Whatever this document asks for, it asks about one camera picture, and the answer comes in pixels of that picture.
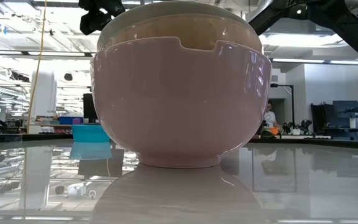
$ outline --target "ceiling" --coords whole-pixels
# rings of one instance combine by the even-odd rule
[[[238,16],[248,18],[268,1],[263,0],[199,0],[225,8]],[[140,1],[123,1],[127,10],[140,5]],[[348,2],[358,13],[358,1]],[[27,77],[31,81],[36,68],[37,53],[41,44],[43,1],[0,1],[0,50],[27,52],[23,55],[0,52],[0,105],[9,106],[9,111],[28,108],[30,83],[13,80],[13,74]],[[81,16],[87,12],[78,7],[78,0],[48,1],[44,51],[86,52],[87,57],[43,57],[41,66],[53,66],[58,74],[58,105],[64,110],[81,111],[81,97],[89,92],[91,85],[89,61],[96,52],[99,31],[83,35],[80,31]],[[310,21],[281,19],[260,36],[264,52],[270,58],[308,58],[323,60],[355,60],[358,53],[344,43],[331,30],[319,27]],[[277,63],[276,68],[285,71],[287,64]],[[68,82],[64,74],[71,73]]]

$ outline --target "glass table surface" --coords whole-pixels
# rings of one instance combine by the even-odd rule
[[[0,143],[0,223],[358,223],[358,149],[249,143],[219,166],[114,143]]]

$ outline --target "person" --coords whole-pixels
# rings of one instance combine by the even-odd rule
[[[276,115],[274,114],[273,111],[270,111],[271,109],[272,109],[272,104],[271,102],[268,102],[266,106],[265,116],[264,116],[264,120],[266,121],[266,124],[268,125],[269,128],[281,128],[281,126],[276,122]]]

